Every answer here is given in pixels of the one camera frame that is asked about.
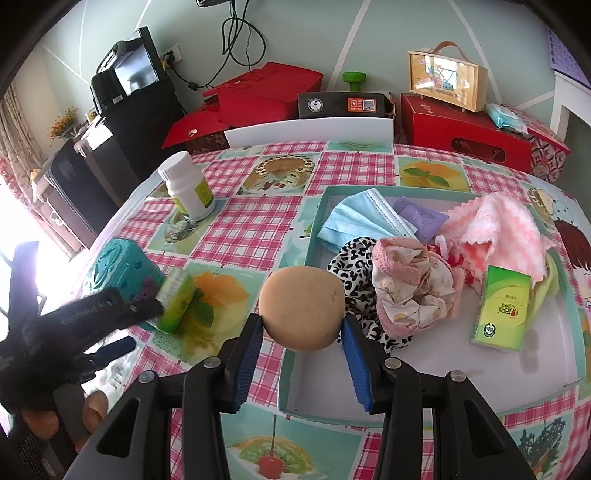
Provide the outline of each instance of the pink cloth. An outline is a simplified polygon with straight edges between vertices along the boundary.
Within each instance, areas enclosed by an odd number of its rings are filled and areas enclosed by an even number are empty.
[[[378,319],[388,336],[405,338],[455,312],[463,270],[451,269],[418,240],[382,238],[372,250],[372,262]]]
[[[480,284],[489,265],[544,279],[545,252],[553,243],[540,234],[527,207],[496,192],[455,207],[440,233],[457,248]]]

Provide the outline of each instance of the wall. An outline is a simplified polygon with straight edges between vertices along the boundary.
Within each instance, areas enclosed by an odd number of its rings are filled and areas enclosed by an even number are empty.
[[[591,218],[591,127],[571,113],[564,142],[571,149],[571,154],[567,157],[557,185],[576,198],[587,218]]]
[[[63,140],[49,137],[53,121],[61,114],[61,110],[53,94],[41,46],[36,46],[22,64],[14,79],[14,86],[29,127],[41,151],[49,158],[63,145]]]
[[[239,11],[242,5],[238,0]],[[469,58],[490,67],[490,101],[517,106],[553,91],[544,25],[526,7],[502,0],[252,0],[247,19],[267,39],[266,60],[319,70],[326,87],[360,9],[365,16],[337,69],[336,89],[346,87],[340,71],[359,70],[370,77],[367,90],[406,91],[407,50],[454,40]],[[150,28],[159,52],[178,44],[179,71],[205,83],[223,60],[220,25],[227,16],[228,4],[199,8],[193,0],[82,0],[41,42],[60,108],[92,107],[87,84],[96,66],[137,25]],[[236,46],[243,59],[246,38]],[[251,58],[258,52],[253,36]],[[244,71],[230,61],[214,85]],[[175,82],[185,107],[197,107],[201,94]],[[551,99],[526,110],[548,123]]]

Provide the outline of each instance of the cherry illustration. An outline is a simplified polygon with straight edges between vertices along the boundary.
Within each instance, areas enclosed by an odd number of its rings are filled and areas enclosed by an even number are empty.
[[[258,459],[259,473],[269,480],[277,480],[283,474],[283,461],[274,457],[275,450],[275,428],[277,426],[277,415],[273,415],[273,437],[271,438],[271,451],[269,455],[263,455]]]

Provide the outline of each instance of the pink plaid tablecloth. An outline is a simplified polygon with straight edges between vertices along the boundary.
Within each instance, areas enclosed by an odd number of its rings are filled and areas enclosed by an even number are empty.
[[[268,274],[278,268],[282,248],[286,237],[293,229],[294,222],[297,221],[303,199],[321,195],[324,188],[329,185],[400,185],[400,157],[415,157],[442,164],[452,163],[454,169],[461,171],[465,176],[472,192],[477,194],[508,192],[527,203],[528,189],[544,188],[543,185],[540,187],[539,180],[527,174],[513,172],[504,167],[475,163],[474,159],[449,152],[407,145],[382,145],[375,152],[333,151],[330,146],[330,142],[323,141],[290,142],[262,146],[257,150],[260,154],[254,156],[252,152],[255,147],[245,150],[245,155],[251,155],[245,157],[240,157],[238,150],[211,152],[194,157],[194,163],[206,165],[204,174],[207,181],[217,198],[227,199],[225,205],[190,254],[180,255],[148,248],[148,257],[164,272],[171,266],[184,268],[188,262],[205,262],[220,267],[227,265],[244,271]],[[306,155],[314,161],[313,172],[301,188],[285,194],[265,190],[252,194],[241,188],[262,157],[269,155],[289,158],[294,154]],[[548,193],[550,196],[556,196],[555,191],[550,193],[548,190]],[[133,239],[146,249],[159,226],[167,220],[173,209],[174,204],[170,199],[146,200],[142,208],[127,220],[118,235]],[[550,236],[564,262],[576,301],[582,306],[587,295],[583,297],[580,292],[565,242],[558,232],[551,231]],[[144,345],[130,381],[146,369],[154,370],[159,375],[170,375],[188,368],[188,365],[177,358],[150,344],[152,333],[139,327],[133,327],[129,331]],[[249,402],[276,410],[283,352],[284,349],[280,345],[265,337],[249,392]],[[586,394],[582,386],[576,387],[552,400],[503,418],[506,428],[516,435],[521,434],[524,429],[533,431],[541,428],[540,425],[543,426],[553,419],[568,420],[569,426],[561,443],[561,455],[550,469],[548,478],[566,478],[583,453],[590,433],[590,398],[591,388]],[[381,435],[364,429],[356,430],[363,438],[357,456],[359,461],[352,467],[350,478],[370,480],[375,470]],[[171,474],[175,480],[182,477],[180,433],[181,412],[175,411],[171,431]],[[426,430],[422,478],[430,480],[432,477],[433,440],[430,431]]]

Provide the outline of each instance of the teal container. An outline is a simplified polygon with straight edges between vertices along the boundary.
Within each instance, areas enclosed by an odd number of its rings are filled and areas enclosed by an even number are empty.
[[[155,297],[165,275],[146,257],[137,243],[112,238],[86,275],[83,296],[116,287],[126,301]]]

